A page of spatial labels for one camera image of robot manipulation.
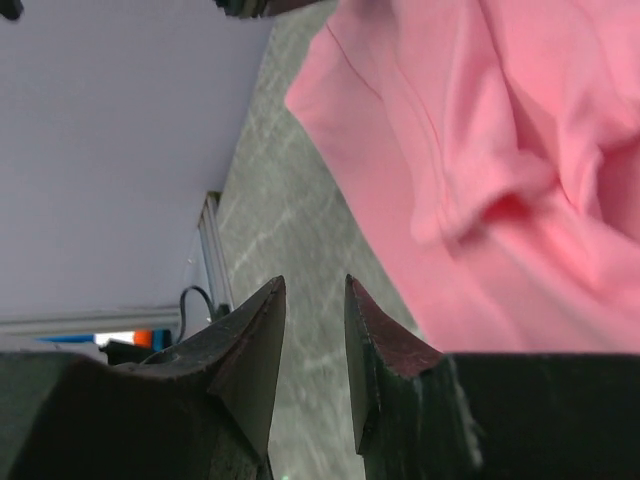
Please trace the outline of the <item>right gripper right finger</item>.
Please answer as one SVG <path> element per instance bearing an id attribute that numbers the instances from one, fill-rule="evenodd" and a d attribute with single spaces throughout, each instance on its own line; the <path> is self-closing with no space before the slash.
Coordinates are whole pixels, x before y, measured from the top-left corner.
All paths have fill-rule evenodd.
<path id="1" fill-rule="evenodd" d="M 638 477 L 637 356 L 442 353 L 353 277 L 344 325 L 368 478 Z"/>

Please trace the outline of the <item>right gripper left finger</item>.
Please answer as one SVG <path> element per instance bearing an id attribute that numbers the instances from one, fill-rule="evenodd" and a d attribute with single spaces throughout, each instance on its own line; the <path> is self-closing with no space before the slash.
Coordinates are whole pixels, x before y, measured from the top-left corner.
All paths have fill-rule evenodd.
<path id="1" fill-rule="evenodd" d="M 269 479 L 282 277 L 183 342 L 116 366 L 1 351 L 5 479 Z"/>

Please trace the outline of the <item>pink t shirt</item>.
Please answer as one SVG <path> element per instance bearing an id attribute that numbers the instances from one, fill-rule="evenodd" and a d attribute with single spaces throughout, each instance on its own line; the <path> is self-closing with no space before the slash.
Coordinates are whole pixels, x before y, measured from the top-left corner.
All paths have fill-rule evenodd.
<path id="1" fill-rule="evenodd" d="M 286 97 L 438 350 L 639 349 L 639 5 L 341 1 Z"/>

